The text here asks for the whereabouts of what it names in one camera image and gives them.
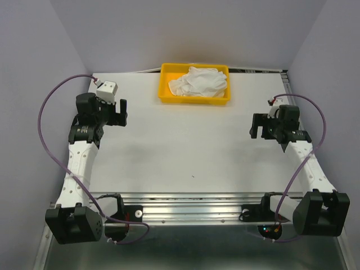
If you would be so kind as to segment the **white skirt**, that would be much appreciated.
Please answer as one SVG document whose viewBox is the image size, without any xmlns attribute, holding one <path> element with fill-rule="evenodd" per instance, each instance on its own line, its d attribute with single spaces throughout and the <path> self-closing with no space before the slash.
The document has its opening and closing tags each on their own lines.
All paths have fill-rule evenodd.
<svg viewBox="0 0 360 270">
<path fill-rule="evenodd" d="M 223 97 L 227 76 L 215 68 L 189 67 L 188 73 L 168 83 L 174 96 Z"/>
</svg>

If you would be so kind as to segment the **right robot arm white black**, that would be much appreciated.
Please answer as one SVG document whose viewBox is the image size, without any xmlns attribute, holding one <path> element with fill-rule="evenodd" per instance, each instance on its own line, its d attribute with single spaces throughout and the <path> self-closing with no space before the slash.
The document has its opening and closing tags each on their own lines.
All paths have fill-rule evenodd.
<svg viewBox="0 0 360 270">
<path fill-rule="evenodd" d="M 255 139 L 258 128 L 261 137 L 275 140 L 297 166 L 295 179 L 300 182 L 303 198 L 291 199 L 286 192 L 266 193 L 258 206 L 245 214 L 243 220 L 280 221 L 287 219 L 299 235 L 341 235 L 350 206 L 346 193 L 337 192 L 325 176 L 315 154 L 308 132 L 299 128 L 300 110 L 297 106 L 278 105 L 267 114 L 255 113 L 250 137 Z"/>
</svg>

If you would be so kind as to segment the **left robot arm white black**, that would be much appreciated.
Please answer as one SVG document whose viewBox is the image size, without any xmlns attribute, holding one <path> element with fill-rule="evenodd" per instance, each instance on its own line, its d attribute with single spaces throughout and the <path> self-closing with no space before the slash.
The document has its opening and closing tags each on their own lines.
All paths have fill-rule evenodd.
<svg viewBox="0 0 360 270">
<path fill-rule="evenodd" d="M 93 163 L 104 135 L 104 126 L 127 124 L 127 101 L 106 102 L 94 93 L 76 97 L 77 114 L 69 132 L 69 161 L 64 184 L 55 208 L 46 211 L 45 220 L 59 244 L 98 241 L 102 218 L 90 208 L 89 186 Z"/>
</svg>

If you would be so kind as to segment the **yellow plastic tray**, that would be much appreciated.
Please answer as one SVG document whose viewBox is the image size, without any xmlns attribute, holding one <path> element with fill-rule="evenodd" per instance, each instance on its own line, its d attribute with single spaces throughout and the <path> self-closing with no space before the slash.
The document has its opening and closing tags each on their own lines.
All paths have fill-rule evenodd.
<svg viewBox="0 0 360 270">
<path fill-rule="evenodd" d="M 227 77 L 227 88 L 222 97 L 185 97 L 175 96 L 171 93 L 168 83 L 188 73 L 189 68 L 215 68 L 222 71 Z M 163 63 L 160 69 L 158 98 L 166 104 L 201 104 L 201 105 L 226 105 L 231 98 L 230 75 L 227 65 L 196 64 L 196 63 Z"/>
</svg>

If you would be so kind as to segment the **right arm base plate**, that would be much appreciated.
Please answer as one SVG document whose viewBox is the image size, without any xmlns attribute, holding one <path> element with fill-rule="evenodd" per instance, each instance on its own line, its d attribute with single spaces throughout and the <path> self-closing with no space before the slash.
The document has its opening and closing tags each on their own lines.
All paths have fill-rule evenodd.
<svg viewBox="0 0 360 270">
<path fill-rule="evenodd" d="M 243 204 L 238 219 L 245 223 L 274 224 L 275 213 L 260 204 Z"/>
</svg>

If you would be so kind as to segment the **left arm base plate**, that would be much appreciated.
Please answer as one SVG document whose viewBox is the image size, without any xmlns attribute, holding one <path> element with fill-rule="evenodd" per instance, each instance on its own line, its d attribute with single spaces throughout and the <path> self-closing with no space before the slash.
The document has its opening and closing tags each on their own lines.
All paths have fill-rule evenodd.
<svg viewBox="0 0 360 270">
<path fill-rule="evenodd" d="M 143 206 L 125 205 L 123 208 L 117 205 L 107 206 L 104 210 L 108 217 L 128 222 L 142 222 Z"/>
</svg>

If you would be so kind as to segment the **aluminium frame rail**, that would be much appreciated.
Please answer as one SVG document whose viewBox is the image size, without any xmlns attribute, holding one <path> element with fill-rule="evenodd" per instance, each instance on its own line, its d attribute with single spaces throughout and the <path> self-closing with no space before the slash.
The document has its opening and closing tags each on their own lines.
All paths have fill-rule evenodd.
<svg viewBox="0 0 360 270">
<path fill-rule="evenodd" d="M 354 269 L 347 238 L 304 237 L 286 244 L 259 238 L 239 220 L 260 193 L 124 193 L 151 229 L 132 245 L 106 240 L 60 245 L 44 229 L 35 269 Z"/>
</svg>

